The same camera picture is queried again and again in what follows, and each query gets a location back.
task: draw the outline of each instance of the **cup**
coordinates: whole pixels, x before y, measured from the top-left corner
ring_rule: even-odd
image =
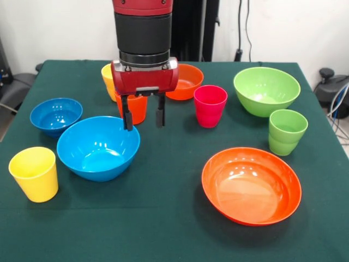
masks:
[[[116,102],[113,76],[111,75],[111,65],[106,64],[102,68],[101,73],[102,73],[103,81],[107,87],[107,91],[108,91],[108,94],[109,94],[111,100]]]
[[[56,156],[48,148],[31,147],[19,152],[12,157],[9,171],[33,202],[46,202],[58,191]]]
[[[116,103],[118,104],[120,117],[123,118],[121,96],[115,92]],[[128,96],[127,104],[132,113],[132,124],[140,124],[146,119],[148,97]]]
[[[306,118],[293,110],[274,111],[269,118],[269,147],[279,156],[288,156],[308,128]]]
[[[219,86],[207,85],[195,90],[194,103],[199,125],[215,127],[222,117],[227,99],[227,92]]]

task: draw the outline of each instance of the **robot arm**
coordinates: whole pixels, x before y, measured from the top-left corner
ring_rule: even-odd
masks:
[[[127,97],[159,96],[157,126],[165,124],[165,92],[175,90],[178,62],[170,57],[173,0],[113,0],[119,60],[112,62],[124,128],[132,130]]]

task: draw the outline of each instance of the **yellow cup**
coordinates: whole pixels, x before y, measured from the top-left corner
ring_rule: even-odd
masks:
[[[111,75],[111,64],[106,64],[102,68],[102,77],[105,85],[107,86],[108,94],[114,102],[116,102],[115,98],[115,88],[114,88],[114,82],[113,82],[113,76]]]
[[[9,171],[33,202],[46,202],[57,194],[56,156],[48,148],[31,147],[19,152],[12,157]]]

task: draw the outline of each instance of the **green tablecloth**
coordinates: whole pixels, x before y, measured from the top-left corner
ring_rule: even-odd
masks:
[[[267,119],[248,114],[233,87],[234,75],[258,63],[193,63],[205,84],[228,90],[220,124],[203,129],[193,101],[168,101],[166,127],[155,127],[155,97],[138,126],[141,147],[131,167],[105,183],[84,180],[57,158],[59,192],[49,202],[31,203],[8,173],[13,155],[31,146],[56,152],[57,140],[30,121],[38,103],[70,97],[83,105],[83,118],[112,115],[100,70],[106,61],[47,61],[0,144],[1,261],[349,261],[349,161],[306,79],[295,63],[264,63],[292,74],[302,86],[291,109],[309,129],[283,158],[303,189],[299,209],[288,220],[251,228],[216,211],[201,187],[201,170],[225,148],[268,150]]]

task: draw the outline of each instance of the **small blue bowl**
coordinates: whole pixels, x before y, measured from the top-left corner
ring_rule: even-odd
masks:
[[[31,123],[46,135],[58,138],[82,116],[82,105],[70,98],[54,98],[37,105]]]

